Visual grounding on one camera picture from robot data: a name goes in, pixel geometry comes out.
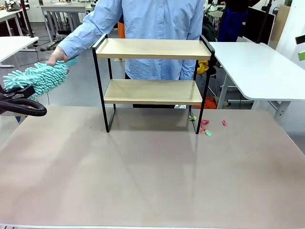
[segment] black monitor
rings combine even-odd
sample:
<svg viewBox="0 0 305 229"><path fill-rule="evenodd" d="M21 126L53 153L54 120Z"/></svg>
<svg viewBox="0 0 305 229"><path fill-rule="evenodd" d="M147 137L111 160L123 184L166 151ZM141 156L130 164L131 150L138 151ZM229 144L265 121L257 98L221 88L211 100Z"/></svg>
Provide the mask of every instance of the black monitor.
<svg viewBox="0 0 305 229"><path fill-rule="evenodd" d="M220 5L224 0L217 0L217 5ZM208 4L212 4L214 1L213 0L208 0Z"/></svg>
<svg viewBox="0 0 305 229"><path fill-rule="evenodd" d="M266 12L263 12L261 10L256 10L251 7L248 8L246 25L244 27L245 38L248 38L253 42L257 42L259 33L263 26L265 14ZM260 40L261 43L268 44L274 20L275 16L273 14L268 14L267 22Z"/></svg>

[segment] yellow object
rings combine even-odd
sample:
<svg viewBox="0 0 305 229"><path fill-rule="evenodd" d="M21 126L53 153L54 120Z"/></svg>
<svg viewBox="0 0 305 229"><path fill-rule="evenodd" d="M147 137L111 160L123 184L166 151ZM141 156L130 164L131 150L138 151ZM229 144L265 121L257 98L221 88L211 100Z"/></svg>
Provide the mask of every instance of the yellow object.
<svg viewBox="0 0 305 229"><path fill-rule="evenodd" d="M189 118L190 118L190 119L193 119L193 120L196 120L196 119L197 119L196 116L194 116L194 118L192 118L190 115L189 115Z"/></svg>
<svg viewBox="0 0 305 229"><path fill-rule="evenodd" d="M208 61L199 61L199 68L197 68L198 74L203 74L209 69Z"/></svg>

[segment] shelf leg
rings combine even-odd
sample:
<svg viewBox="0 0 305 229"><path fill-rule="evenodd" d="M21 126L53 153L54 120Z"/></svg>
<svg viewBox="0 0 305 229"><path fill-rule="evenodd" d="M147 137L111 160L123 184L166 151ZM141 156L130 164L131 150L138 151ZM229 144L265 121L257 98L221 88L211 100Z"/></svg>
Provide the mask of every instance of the shelf leg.
<svg viewBox="0 0 305 229"><path fill-rule="evenodd" d="M103 35L92 47L92 54L93 54L93 60L94 60L94 66L95 66L95 72L96 72L96 78L97 78L97 83L99 86L99 92L100 92L100 98L101 98L101 104L102 104L102 109L103 109L103 116L104 116L104 122L105 122L105 128L106 128L106 132L109 133L110 132L110 128L112 125L112 121L113 121L113 117L115 114L115 106L114 106L114 111L113 114L110 117L110 121L108 123L107 120L107 113L106 113L106 107L105 107L105 101L104 101L104 95L103 95L103 90L102 90L102 82L101 82L101 75L100 75L100 69L99 69L99 64L97 61L97 55L96 55L96 49L99 48L99 46L103 43L103 41L107 38L107 34Z"/></svg>
<svg viewBox="0 0 305 229"><path fill-rule="evenodd" d="M201 119L202 119L202 115L203 115L204 104L205 104L206 94L208 92L210 78L211 78L210 74L207 73L204 92L203 92L203 98L202 98L202 103L201 103L201 109L200 109L199 118L198 118L198 126L197 126L197 130L195 130L196 134L199 134L199 131L200 131Z"/></svg>
<svg viewBox="0 0 305 229"><path fill-rule="evenodd" d="M109 77L110 77L110 80L112 80L112 69L111 69L111 60L110 58L108 58L108 69L109 69Z"/></svg>
<svg viewBox="0 0 305 229"><path fill-rule="evenodd" d="M198 63L198 60L197 60L196 64L195 64L194 75L193 75L193 80L195 81L195 83L196 83L196 76L197 76L197 69L198 69L198 67L199 67L199 63ZM192 114L192 105L189 105L189 113L190 113L191 116L193 116L193 114Z"/></svg>

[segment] green paper scrap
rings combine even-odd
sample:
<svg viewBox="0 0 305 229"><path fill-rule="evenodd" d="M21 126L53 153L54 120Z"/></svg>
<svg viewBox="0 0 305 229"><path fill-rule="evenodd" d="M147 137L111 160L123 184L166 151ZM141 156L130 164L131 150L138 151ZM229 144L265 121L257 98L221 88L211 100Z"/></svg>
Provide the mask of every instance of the green paper scrap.
<svg viewBox="0 0 305 229"><path fill-rule="evenodd" d="M190 121L195 121L196 119L197 119L197 117L196 116L194 116L194 117L191 117L190 115L189 115L189 118L190 118Z"/></svg>
<svg viewBox="0 0 305 229"><path fill-rule="evenodd" d="M299 52L299 60L305 61L305 51Z"/></svg>
<svg viewBox="0 0 305 229"><path fill-rule="evenodd" d="M212 134L210 131L208 131L208 130L205 130L205 134L208 135L209 137L213 135L213 134Z"/></svg>

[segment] blue pants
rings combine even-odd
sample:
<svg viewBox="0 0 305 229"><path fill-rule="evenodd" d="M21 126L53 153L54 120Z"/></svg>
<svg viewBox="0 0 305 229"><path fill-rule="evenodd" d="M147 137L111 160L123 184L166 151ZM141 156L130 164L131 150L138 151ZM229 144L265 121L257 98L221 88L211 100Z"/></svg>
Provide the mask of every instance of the blue pants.
<svg viewBox="0 0 305 229"><path fill-rule="evenodd" d="M236 42L240 35L247 12L236 13L226 9L218 35L218 42Z"/></svg>

